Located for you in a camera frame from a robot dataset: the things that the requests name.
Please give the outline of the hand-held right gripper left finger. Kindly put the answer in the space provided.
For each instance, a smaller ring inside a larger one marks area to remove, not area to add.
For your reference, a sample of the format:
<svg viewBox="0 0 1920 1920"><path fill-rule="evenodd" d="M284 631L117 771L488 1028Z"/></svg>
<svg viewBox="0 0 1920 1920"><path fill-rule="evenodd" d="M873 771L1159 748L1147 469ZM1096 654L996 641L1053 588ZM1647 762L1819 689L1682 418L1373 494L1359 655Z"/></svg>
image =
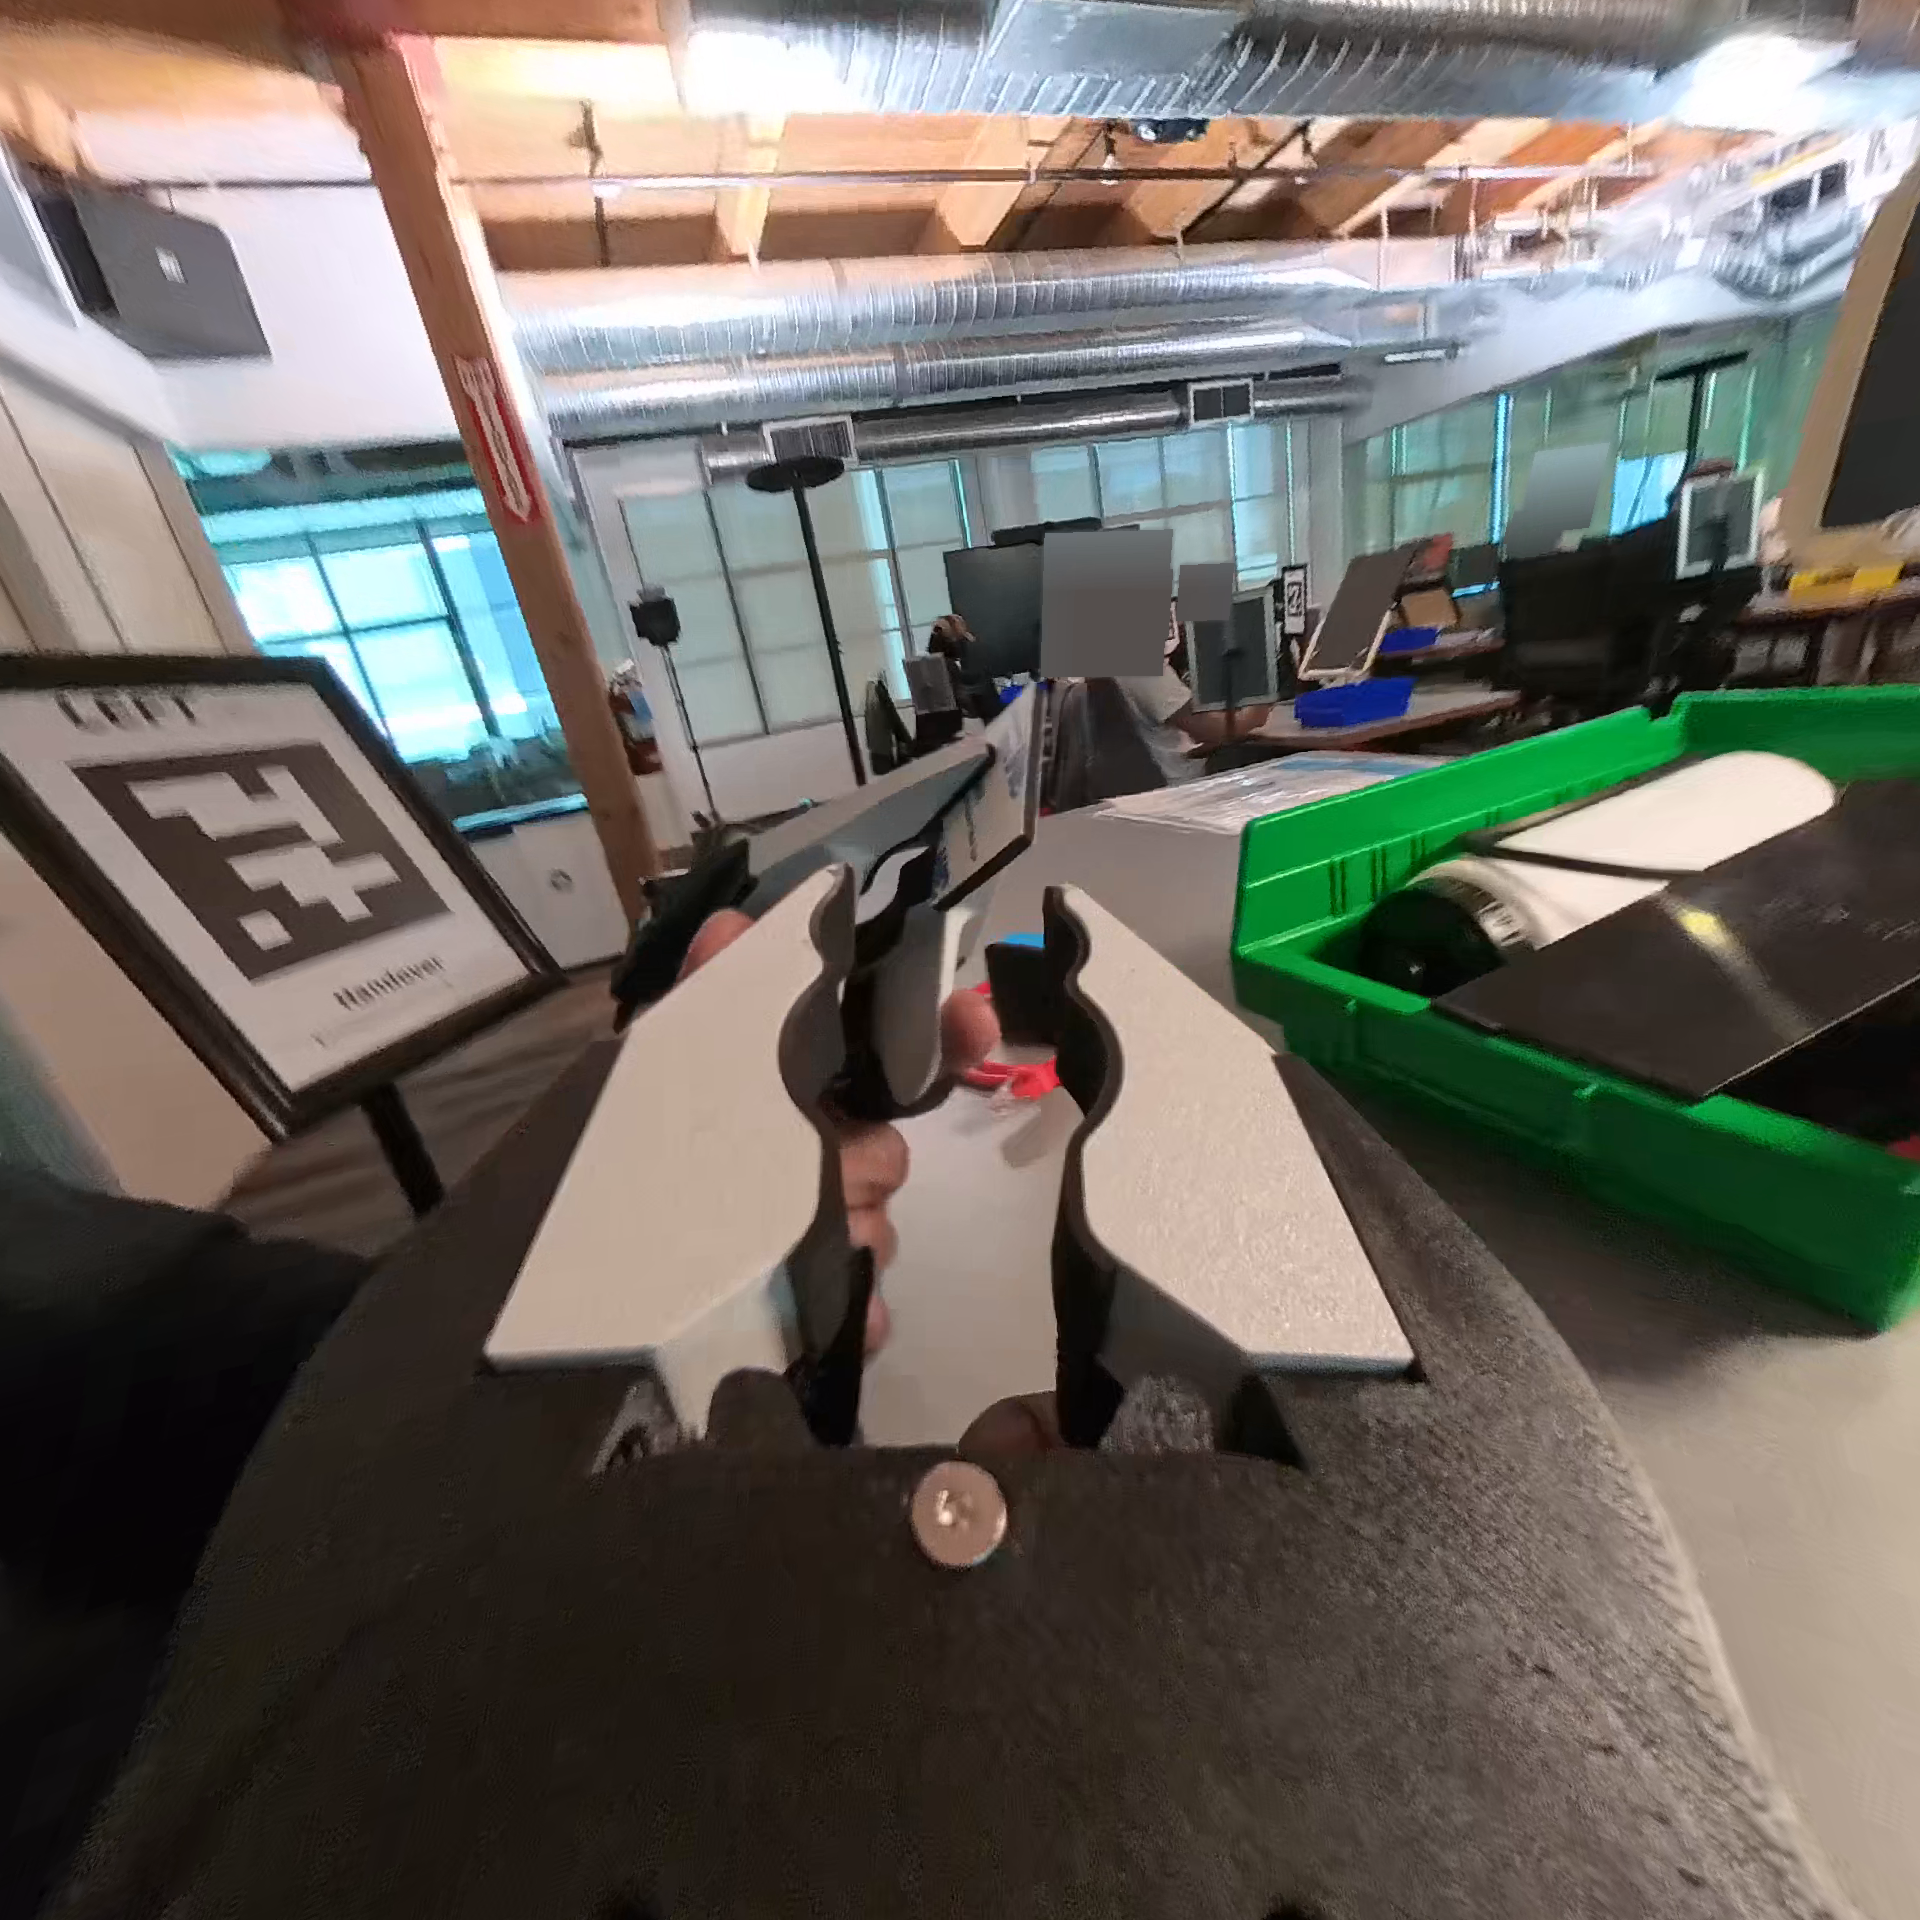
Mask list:
<svg viewBox="0 0 1920 1920"><path fill-rule="evenodd" d="M828 1082L859 877L821 864L639 1013L482 1341L494 1371L643 1370L686 1433L742 1370L859 1440L873 1258Z"/></svg>

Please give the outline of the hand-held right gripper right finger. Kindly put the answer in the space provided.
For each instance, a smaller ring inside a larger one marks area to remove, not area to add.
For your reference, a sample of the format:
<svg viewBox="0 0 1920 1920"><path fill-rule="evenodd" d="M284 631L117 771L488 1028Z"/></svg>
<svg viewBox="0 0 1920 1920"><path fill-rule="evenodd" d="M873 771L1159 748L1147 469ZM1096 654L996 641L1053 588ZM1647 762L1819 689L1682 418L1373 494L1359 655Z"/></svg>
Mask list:
<svg viewBox="0 0 1920 1920"><path fill-rule="evenodd" d="M1170 1383L1214 1442L1276 1448L1274 1381L1410 1381L1276 1053L1079 887L1044 891L1044 958L1079 1110L1047 1254L1061 1440L1100 1448Z"/></svg>

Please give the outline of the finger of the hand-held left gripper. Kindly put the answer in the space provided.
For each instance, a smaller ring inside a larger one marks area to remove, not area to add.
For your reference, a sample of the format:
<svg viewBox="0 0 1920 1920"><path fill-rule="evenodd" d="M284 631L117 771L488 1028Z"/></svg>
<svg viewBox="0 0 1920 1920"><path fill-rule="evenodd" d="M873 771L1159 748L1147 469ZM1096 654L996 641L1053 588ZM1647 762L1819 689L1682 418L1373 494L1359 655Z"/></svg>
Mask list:
<svg viewBox="0 0 1920 1920"><path fill-rule="evenodd" d="M749 890L742 902L776 906L808 875L833 864L851 867L853 891L863 891L876 867L899 847L920 844L926 829L930 829L930 822L937 822L991 762L991 748L942 748L755 831L749 841Z"/></svg>

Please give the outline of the thin dark card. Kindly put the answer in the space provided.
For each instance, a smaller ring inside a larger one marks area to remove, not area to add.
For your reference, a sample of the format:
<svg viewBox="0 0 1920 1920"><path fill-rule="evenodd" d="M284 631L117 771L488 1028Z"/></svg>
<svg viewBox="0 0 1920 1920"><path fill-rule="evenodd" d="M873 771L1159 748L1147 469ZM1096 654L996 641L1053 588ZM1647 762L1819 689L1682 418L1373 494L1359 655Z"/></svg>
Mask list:
<svg viewBox="0 0 1920 1920"><path fill-rule="evenodd" d="M1044 755L1044 684L1026 684L983 728L983 762L942 807L930 860L936 910L980 891L1034 841Z"/></svg>

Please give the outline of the person's left hand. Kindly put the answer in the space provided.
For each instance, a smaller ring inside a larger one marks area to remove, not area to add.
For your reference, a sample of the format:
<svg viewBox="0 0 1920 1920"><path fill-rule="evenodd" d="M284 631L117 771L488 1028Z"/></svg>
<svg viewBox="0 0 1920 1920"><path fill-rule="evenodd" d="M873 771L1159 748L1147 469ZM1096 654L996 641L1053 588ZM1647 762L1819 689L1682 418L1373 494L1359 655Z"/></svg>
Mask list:
<svg viewBox="0 0 1920 1920"><path fill-rule="evenodd" d="M751 916L724 906L713 910L689 942L680 977L704 966L731 942L751 930ZM976 990L953 990L942 1004L942 1071L963 1076L980 1067L997 1041L997 1016ZM863 1310L863 1355L873 1358L890 1336L890 1310L881 1300L881 1271L891 1262L899 1230L890 1208L907 1183L909 1150L897 1124L884 1123L833 1123L840 1195L851 1248L873 1258L876 1281ZM731 1227L716 1221L724 1184L704 1184L701 1203L667 1208L670 1262L686 1268L727 1243Z"/></svg>

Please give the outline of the black office chair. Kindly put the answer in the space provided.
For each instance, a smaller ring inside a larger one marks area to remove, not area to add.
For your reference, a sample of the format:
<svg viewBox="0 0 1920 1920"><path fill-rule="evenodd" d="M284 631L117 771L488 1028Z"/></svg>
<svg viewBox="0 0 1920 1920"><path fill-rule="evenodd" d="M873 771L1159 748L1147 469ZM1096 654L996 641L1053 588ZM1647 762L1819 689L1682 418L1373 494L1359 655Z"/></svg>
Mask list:
<svg viewBox="0 0 1920 1920"><path fill-rule="evenodd" d="M860 748L867 777L890 777L902 767L961 740L963 716L956 707L899 711L884 681L867 681L860 700Z"/></svg>

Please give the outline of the blue black eraser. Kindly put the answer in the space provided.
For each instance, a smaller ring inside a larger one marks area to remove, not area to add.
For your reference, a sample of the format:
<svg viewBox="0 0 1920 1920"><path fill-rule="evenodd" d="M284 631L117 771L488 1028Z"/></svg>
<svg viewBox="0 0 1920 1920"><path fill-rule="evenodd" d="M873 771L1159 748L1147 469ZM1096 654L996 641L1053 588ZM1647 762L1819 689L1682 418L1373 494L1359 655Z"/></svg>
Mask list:
<svg viewBox="0 0 1920 1920"><path fill-rule="evenodd" d="M1010 930L983 944L983 987L1010 1044L1060 1044L1060 974L1042 930Z"/></svg>

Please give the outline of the large dark monitor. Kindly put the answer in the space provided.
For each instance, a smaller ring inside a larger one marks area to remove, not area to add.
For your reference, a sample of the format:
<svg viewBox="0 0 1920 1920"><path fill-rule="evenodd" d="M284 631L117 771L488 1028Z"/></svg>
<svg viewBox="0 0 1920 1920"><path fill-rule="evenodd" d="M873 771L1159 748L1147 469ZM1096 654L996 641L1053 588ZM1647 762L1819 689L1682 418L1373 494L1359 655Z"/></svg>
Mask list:
<svg viewBox="0 0 1920 1920"><path fill-rule="evenodd" d="M963 681L1037 681L1044 616L1044 540L942 555L948 610L968 624Z"/></svg>

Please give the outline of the black floor lamp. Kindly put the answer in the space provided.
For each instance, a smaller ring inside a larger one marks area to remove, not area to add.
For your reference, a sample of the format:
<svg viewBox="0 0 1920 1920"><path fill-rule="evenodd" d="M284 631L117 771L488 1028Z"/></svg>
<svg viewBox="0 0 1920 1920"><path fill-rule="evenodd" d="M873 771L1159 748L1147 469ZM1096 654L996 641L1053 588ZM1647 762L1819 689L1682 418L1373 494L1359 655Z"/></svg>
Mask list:
<svg viewBox="0 0 1920 1920"><path fill-rule="evenodd" d="M842 663L842 649L840 649L840 634L836 634L836 616L828 610L828 582L826 582L826 570L821 570L815 516L808 508L808 498L815 490L842 480L842 473L847 473L847 464L836 455L791 451L791 455L776 455L770 463L757 463L749 473L744 484L755 494L787 494L787 501L795 504L797 536L802 536L802 548L806 548L806 570L808 570L808 586L813 586L813 603L815 603L815 613L819 613L821 647L828 654L828 681L833 681L833 696L836 696L840 734L842 734L847 758L851 758L851 778L853 778L853 786L867 786L873 771L867 771L867 758L863 758L853 707L851 707L851 681L847 681L847 663Z"/></svg>

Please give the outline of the green plastic bin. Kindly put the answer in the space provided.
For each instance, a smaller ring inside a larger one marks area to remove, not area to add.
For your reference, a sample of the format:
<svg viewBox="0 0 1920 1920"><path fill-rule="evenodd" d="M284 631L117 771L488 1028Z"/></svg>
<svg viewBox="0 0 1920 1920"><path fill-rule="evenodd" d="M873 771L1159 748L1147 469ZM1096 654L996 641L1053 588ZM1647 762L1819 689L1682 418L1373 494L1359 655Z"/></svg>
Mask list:
<svg viewBox="0 0 1920 1920"><path fill-rule="evenodd" d="M1915 689L1694 690L1244 824L1233 924L1242 1008L1309 1067L1522 1158L1871 1331L1915 1310L1915 1163L1714 1095L1694 1109L1480 1036L1354 966L1363 916L1466 831L1703 753L1781 753L1830 778L1915 771Z"/></svg>

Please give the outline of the white roll black cap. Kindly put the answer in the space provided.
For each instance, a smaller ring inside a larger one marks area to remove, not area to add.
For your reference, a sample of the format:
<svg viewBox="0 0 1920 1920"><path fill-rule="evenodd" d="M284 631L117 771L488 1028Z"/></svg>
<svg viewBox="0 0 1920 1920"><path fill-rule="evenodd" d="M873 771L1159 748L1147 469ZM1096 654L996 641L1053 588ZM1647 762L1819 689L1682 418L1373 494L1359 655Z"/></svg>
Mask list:
<svg viewBox="0 0 1920 1920"><path fill-rule="evenodd" d="M1547 814L1550 824L1522 847L1709 873L1826 817L1837 795L1835 778L1789 755L1686 755L1523 814ZM1354 969L1440 998L1669 887L1556 875L1455 851L1373 902L1354 940Z"/></svg>

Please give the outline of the small monitor on stand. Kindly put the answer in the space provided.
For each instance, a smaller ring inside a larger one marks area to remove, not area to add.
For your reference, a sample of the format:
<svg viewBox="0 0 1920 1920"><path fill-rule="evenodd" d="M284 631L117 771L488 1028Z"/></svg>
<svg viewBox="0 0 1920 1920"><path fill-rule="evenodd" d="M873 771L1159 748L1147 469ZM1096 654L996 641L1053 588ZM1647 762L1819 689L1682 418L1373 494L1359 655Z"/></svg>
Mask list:
<svg viewBox="0 0 1920 1920"><path fill-rule="evenodd" d="M1226 616L1188 621L1186 658L1195 711L1274 707L1281 700L1274 594L1237 588Z"/></svg>

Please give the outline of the printed paper sheets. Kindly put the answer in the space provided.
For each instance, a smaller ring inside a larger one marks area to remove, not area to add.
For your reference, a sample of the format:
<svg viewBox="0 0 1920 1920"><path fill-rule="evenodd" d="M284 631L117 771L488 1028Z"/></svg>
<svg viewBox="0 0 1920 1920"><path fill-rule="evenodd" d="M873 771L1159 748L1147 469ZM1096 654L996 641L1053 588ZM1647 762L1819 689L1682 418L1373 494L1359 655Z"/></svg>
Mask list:
<svg viewBox="0 0 1920 1920"><path fill-rule="evenodd" d="M1261 758L1242 770L1181 778L1089 811L1100 817L1147 822L1162 829L1201 829L1237 835L1244 824L1328 798L1346 798L1384 778L1442 767L1442 755L1401 753L1300 753Z"/></svg>

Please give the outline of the black framed marker sign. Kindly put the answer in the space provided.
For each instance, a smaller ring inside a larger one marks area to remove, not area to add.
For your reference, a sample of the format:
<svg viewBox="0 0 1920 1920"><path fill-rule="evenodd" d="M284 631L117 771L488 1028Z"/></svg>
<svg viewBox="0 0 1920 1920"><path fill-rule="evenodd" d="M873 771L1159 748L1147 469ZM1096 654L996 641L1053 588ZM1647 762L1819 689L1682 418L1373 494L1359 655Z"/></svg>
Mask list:
<svg viewBox="0 0 1920 1920"><path fill-rule="evenodd" d="M360 1110L417 1217L403 1078L563 986L322 658L3 655L3 831L268 1140Z"/></svg>

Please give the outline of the tilted black board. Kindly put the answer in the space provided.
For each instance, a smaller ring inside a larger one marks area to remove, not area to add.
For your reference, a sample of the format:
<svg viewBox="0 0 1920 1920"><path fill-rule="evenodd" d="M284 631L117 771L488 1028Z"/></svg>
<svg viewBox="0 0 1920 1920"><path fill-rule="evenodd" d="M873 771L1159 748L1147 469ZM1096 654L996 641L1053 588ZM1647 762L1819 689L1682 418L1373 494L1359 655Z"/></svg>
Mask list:
<svg viewBox="0 0 1920 1920"><path fill-rule="evenodd" d="M1419 548L1423 540L1406 540L1359 555L1346 568L1330 608L1300 655L1302 684L1341 684L1370 674Z"/></svg>
<svg viewBox="0 0 1920 1920"><path fill-rule="evenodd" d="M1915 168L1874 213L1777 501L1795 568L1891 566L1915 510Z"/></svg>

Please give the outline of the black flat sheet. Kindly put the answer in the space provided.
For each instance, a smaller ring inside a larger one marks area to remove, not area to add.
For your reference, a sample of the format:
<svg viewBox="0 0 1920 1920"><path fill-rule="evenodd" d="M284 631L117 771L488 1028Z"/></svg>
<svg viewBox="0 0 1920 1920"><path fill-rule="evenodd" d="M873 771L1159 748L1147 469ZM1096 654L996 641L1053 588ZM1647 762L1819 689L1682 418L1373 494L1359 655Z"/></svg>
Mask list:
<svg viewBox="0 0 1920 1920"><path fill-rule="evenodd" d="M1913 990L1915 778L1891 777L1434 1004L1703 1101Z"/></svg>

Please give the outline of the black monitor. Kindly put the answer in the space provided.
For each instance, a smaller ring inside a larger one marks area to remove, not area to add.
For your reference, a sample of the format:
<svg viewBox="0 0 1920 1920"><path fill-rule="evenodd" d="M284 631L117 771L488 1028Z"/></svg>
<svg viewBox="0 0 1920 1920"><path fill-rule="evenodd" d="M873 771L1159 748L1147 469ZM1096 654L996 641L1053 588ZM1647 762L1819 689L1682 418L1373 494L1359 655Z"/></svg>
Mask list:
<svg viewBox="0 0 1920 1920"><path fill-rule="evenodd" d="M1664 711L1721 681L1721 634L1757 596L1757 566L1676 576L1676 516L1608 540L1501 566L1502 690L1575 716L1626 707Z"/></svg>

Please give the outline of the yellow bin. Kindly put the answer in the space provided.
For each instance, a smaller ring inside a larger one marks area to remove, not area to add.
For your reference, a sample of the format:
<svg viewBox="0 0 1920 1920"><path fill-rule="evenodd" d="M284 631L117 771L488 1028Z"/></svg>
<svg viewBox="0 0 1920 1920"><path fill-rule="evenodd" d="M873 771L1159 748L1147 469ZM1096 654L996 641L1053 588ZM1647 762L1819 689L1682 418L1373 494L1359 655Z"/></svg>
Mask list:
<svg viewBox="0 0 1920 1920"><path fill-rule="evenodd" d="M1789 566L1794 610L1847 610L1915 598L1915 508L1821 529Z"/></svg>

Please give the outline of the wooden post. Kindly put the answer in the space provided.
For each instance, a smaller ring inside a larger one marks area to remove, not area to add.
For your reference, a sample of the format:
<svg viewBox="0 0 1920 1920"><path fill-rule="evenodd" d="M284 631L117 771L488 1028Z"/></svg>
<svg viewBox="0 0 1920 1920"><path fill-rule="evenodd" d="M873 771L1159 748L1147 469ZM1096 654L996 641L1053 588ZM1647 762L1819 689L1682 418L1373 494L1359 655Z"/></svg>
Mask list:
<svg viewBox="0 0 1920 1920"><path fill-rule="evenodd" d="M341 109L371 166L394 251L413 290L426 344L481 484L488 520L507 568L519 613L529 628L563 753L590 800L590 817L628 924L644 914L644 881L660 875L660 847L643 811L643 791L624 762L622 734L606 707L606 676L579 598L553 501L537 460L537 411L511 328L499 297L482 228L467 191L450 175L439 120L426 101L431 46L421 34L386 34L336 49L333 69ZM541 473L541 522L515 526L482 464L482 449L467 415L456 355L488 355L515 397L521 438Z"/></svg>

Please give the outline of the silver ventilation duct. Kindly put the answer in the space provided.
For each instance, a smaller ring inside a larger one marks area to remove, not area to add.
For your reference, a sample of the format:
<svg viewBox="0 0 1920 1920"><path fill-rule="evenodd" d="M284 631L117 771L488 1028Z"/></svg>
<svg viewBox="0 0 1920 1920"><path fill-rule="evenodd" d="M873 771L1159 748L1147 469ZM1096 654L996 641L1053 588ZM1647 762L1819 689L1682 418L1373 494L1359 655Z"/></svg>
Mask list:
<svg viewBox="0 0 1920 1920"><path fill-rule="evenodd" d="M1300 297L1426 297L1468 281L1455 236L815 258L507 271L515 344L546 377L833 355L1147 315L1251 315Z"/></svg>
<svg viewBox="0 0 1920 1920"><path fill-rule="evenodd" d="M1248 377L1334 363L1351 349L1351 338L1295 316L1114 324L584 370L543 377L541 397L563 441L609 441L1123 388L1153 377Z"/></svg>

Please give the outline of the black wall speaker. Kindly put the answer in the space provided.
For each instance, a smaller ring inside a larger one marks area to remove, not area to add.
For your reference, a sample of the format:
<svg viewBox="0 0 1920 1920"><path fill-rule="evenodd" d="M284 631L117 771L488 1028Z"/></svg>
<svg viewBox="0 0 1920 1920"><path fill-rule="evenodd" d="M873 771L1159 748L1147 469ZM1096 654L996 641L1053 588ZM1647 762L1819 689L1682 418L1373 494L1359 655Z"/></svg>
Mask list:
<svg viewBox="0 0 1920 1920"><path fill-rule="evenodd" d="M76 302L160 363L273 358L227 233L147 197L75 187Z"/></svg>

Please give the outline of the large silver duct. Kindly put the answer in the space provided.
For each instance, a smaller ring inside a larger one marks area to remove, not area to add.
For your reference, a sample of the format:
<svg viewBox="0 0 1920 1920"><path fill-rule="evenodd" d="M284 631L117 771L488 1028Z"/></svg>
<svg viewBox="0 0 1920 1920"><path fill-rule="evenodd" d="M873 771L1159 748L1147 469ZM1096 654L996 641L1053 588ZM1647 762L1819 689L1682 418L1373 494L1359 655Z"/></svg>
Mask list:
<svg viewBox="0 0 1920 1920"><path fill-rule="evenodd" d="M689 113L1915 115L1915 4L660 4Z"/></svg>

